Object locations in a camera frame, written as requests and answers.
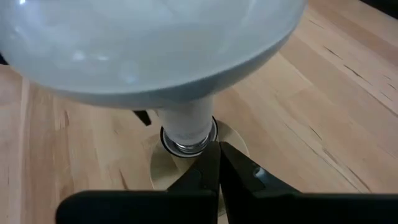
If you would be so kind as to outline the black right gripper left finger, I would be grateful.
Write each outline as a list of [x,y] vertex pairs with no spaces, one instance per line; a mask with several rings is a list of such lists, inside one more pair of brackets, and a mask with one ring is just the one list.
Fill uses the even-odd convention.
[[211,142],[165,190],[86,190],[64,199],[56,223],[206,224],[218,221],[221,148]]

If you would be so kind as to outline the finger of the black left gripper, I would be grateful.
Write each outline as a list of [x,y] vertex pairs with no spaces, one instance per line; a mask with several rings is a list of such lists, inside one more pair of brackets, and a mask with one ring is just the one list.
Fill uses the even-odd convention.
[[150,126],[152,124],[150,116],[146,110],[134,110],[133,113],[145,126]]

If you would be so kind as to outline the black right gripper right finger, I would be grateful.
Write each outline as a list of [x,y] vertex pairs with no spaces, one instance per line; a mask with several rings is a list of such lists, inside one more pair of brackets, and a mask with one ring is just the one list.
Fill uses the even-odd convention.
[[396,194],[305,193],[227,142],[220,143],[220,184],[230,223],[392,223]]

